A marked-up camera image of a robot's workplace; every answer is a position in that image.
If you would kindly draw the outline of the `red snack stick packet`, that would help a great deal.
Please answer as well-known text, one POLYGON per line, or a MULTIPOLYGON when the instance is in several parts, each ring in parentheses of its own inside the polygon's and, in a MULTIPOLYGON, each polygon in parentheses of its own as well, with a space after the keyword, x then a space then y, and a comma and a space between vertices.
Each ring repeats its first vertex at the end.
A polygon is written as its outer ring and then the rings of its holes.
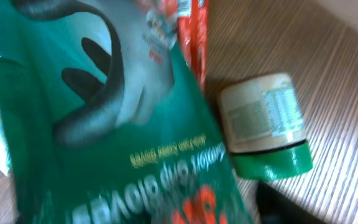
POLYGON ((178 0, 178 41, 200 89, 206 80, 208 0, 178 0))

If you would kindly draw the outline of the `green lid spice jar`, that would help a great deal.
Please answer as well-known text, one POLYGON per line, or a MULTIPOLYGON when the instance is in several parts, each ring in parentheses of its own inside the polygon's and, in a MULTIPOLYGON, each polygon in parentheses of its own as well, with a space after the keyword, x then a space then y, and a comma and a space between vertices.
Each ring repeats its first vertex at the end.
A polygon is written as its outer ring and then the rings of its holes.
POLYGON ((217 103, 238 177, 272 181, 313 168, 303 115, 288 73, 227 86, 219 92, 217 103))

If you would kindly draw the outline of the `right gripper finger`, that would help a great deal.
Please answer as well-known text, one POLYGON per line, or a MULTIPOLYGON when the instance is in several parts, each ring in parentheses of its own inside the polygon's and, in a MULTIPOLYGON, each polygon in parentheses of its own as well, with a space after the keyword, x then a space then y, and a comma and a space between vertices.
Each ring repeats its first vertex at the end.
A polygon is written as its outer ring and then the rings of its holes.
POLYGON ((265 182, 258 182, 255 199, 262 224, 325 224, 265 182))

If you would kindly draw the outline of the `green 3M gloves package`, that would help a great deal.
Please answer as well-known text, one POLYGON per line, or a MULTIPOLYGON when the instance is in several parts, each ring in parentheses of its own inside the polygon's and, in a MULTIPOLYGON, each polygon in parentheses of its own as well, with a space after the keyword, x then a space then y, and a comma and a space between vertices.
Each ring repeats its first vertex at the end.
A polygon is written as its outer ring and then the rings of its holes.
POLYGON ((20 223, 251 223, 175 23, 130 0, 0 1, 20 223))

